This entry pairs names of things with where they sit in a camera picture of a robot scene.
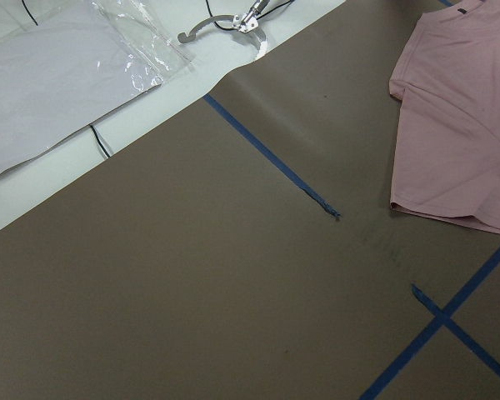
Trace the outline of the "pink Snoopy t-shirt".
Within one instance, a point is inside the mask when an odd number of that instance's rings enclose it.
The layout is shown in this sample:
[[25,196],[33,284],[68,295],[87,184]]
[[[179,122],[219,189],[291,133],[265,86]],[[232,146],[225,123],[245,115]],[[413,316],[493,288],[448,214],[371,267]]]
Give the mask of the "pink Snoopy t-shirt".
[[423,14],[392,72],[390,204],[500,234],[500,1]]

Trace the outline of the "brown paper table cover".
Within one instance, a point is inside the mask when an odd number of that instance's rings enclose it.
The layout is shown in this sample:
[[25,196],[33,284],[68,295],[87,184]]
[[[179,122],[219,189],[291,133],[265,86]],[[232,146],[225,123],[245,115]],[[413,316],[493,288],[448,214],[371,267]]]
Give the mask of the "brown paper table cover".
[[0,399],[500,399],[500,236],[390,207],[441,1],[349,1],[0,231]]

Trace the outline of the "clear plastic bag with paper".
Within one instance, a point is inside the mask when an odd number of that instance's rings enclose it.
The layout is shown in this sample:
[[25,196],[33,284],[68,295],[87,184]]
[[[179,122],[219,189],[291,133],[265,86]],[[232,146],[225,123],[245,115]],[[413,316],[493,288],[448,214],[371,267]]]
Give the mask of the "clear plastic bag with paper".
[[48,1],[0,40],[0,174],[190,63],[148,1]]

